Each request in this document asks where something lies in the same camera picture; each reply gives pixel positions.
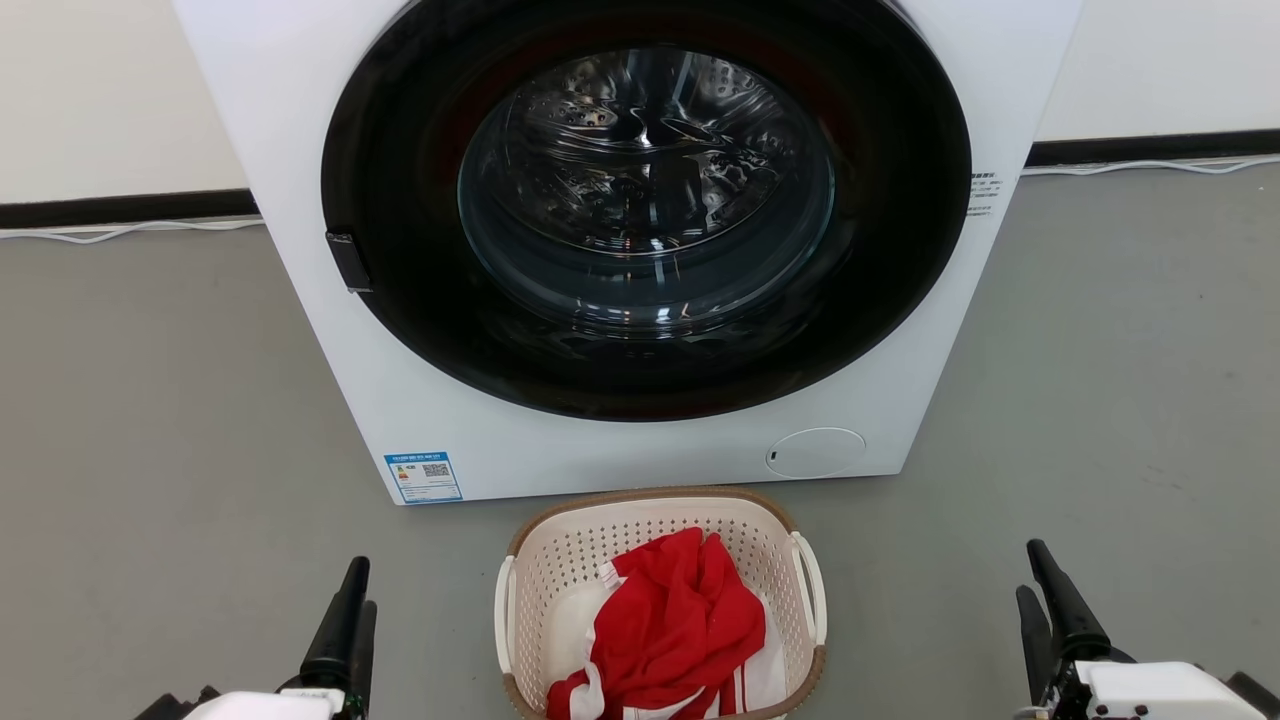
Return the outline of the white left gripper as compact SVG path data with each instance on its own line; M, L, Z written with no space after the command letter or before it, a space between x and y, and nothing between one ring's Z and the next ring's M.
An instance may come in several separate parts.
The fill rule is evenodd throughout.
M186 719L335 719L346 701L348 716L367 716L378 624L378 605L367 598L370 570L367 557L351 560L300 665L300 684L321 688L233 691L197 705Z

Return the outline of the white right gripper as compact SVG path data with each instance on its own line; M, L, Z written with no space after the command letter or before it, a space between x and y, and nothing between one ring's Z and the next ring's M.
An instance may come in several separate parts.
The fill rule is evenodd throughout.
M1271 691L1245 673L1221 679L1181 661L1102 660L1111 639L1074 580L1042 539L1030 539L1027 553L1048 615L1029 585L1016 588L1032 703L1016 719L1271 717ZM1057 659L1071 664L1055 678Z

